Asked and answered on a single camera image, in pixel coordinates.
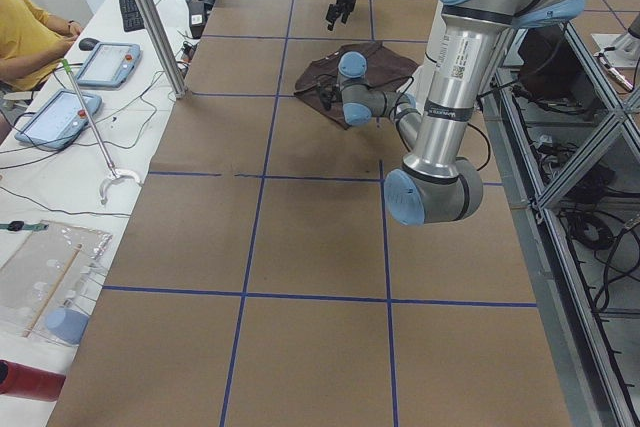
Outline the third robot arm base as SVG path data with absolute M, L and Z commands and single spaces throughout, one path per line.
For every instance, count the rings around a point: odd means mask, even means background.
M 639 61 L 639 16 L 622 34 L 592 34 L 596 57 L 609 68 L 632 68 Z

